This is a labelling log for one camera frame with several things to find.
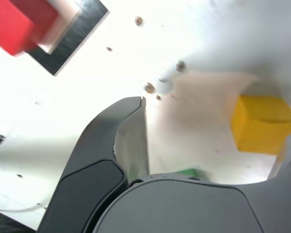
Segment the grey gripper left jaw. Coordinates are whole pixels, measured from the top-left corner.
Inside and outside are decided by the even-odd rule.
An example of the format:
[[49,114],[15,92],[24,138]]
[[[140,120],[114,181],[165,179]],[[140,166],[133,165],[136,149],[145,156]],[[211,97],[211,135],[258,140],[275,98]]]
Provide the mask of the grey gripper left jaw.
[[146,100],[123,98],[82,132],[38,232],[93,232],[107,207],[132,181],[148,174]]

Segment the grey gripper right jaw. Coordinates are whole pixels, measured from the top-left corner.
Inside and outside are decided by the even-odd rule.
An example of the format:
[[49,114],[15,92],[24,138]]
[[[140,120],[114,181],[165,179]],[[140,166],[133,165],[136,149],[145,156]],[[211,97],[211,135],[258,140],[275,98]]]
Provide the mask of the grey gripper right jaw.
[[291,233],[291,161],[274,178],[251,184],[154,175],[116,198],[94,232]]

